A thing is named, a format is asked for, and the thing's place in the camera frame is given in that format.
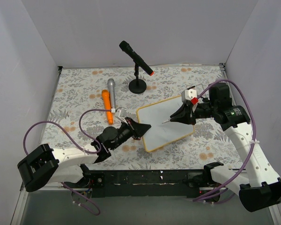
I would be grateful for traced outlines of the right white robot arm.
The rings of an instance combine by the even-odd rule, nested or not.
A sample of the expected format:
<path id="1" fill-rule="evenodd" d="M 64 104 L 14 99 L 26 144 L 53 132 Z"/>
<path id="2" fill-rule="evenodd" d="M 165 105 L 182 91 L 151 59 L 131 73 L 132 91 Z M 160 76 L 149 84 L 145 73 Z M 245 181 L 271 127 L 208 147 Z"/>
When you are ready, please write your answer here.
<path id="1" fill-rule="evenodd" d="M 207 186 L 219 187 L 194 201 L 206 201 L 227 188 L 236 194 L 249 212 L 281 203 L 281 177 L 272 168 L 256 139 L 256 125 L 249 107 L 233 105 L 228 80 L 210 84 L 205 91 L 208 97 L 190 87 L 181 93 L 182 105 L 173 113 L 169 122 L 195 125 L 197 119 L 213 118 L 235 146 L 243 165 L 237 172 L 223 163 L 213 162 L 204 166 L 202 175 L 189 179 L 189 183 L 202 181 Z"/>

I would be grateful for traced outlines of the yellow framed whiteboard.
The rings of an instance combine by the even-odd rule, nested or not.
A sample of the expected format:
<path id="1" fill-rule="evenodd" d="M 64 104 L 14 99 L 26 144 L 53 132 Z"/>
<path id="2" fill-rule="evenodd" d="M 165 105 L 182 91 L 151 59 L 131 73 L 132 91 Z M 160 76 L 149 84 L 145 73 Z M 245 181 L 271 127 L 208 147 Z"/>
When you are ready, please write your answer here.
<path id="1" fill-rule="evenodd" d="M 182 100 L 179 95 L 137 109 L 139 123 L 151 125 L 151 129 L 142 137 L 146 152 L 155 151 L 194 133 L 193 125 L 178 122 L 162 124 L 181 105 Z"/>

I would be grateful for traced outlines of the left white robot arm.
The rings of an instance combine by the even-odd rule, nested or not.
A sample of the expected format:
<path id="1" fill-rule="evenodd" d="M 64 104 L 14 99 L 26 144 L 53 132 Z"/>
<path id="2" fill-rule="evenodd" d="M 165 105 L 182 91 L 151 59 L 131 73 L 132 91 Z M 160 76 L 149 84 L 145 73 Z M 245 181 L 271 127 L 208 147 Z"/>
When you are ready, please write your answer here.
<path id="1" fill-rule="evenodd" d="M 41 144 L 21 160 L 17 168 L 27 192 L 34 192 L 48 183 L 70 182 L 79 187 L 90 183 L 90 175 L 79 166 L 103 162 L 129 138 L 141 139 L 151 125 L 126 117 L 119 128 L 106 127 L 96 139 L 84 147 L 52 148 Z"/>

